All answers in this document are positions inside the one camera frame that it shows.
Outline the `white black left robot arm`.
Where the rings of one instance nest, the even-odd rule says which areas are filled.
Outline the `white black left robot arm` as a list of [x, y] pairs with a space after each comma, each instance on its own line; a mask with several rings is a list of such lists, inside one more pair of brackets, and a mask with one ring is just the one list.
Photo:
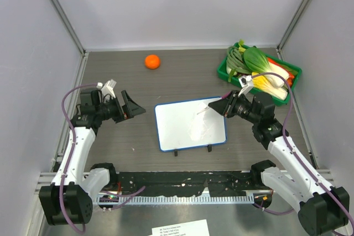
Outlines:
[[69, 119], [69, 138], [60, 167], [49, 185], [39, 191], [39, 199], [49, 225], [86, 225], [98, 194], [112, 191], [118, 185], [118, 174], [112, 163], [95, 164], [87, 176], [84, 169], [91, 146], [102, 122], [124, 122], [146, 110], [122, 91], [124, 104], [111, 88], [88, 88], [80, 92], [80, 102]]

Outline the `white magenta marker pen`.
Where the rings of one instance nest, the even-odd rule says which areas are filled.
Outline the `white magenta marker pen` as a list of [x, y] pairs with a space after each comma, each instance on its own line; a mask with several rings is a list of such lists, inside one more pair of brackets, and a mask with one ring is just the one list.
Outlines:
[[[220, 97], [218, 100], [215, 100], [215, 102], [226, 100], [230, 96], [231, 93], [232, 93], [231, 91], [227, 92], [225, 95]], [[209, 105], [206, 105], [202, 110], [198, 111], [196, 114], [198, 115], [198, 114], [204, 113], [208, 109], [210, 109], [210, 107], [209, 107]]]

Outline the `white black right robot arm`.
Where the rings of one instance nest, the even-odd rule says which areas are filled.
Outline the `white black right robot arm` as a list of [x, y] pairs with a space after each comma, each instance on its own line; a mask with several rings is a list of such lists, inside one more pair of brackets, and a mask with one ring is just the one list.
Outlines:
[[252, 165], [250, 183], [257, 189], [267, 186], [277, 192], [297, 213], [308, 235], [322, 235], [353, 224], [349, 194], [322, 177], [302, 155], [284, 125], [275, 118], [271, 95], [260, 92], [249, 101], [240, 92], [232, 91], [208, 107], [225, 118], [239, 116], [252, 123], [257, 142], [277, 158], [287, 174], [271, 161], [261, 161]]

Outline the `blue framed whiteboard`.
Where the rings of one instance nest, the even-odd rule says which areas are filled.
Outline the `blue framed whiteboard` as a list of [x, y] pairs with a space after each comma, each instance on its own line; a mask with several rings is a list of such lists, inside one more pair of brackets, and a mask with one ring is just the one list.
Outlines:
[[154, 107], [159, 149], [162, 152], [221, 145], [227, 141], [225, 118], [208, 109], [220, 96], [158, 104]]

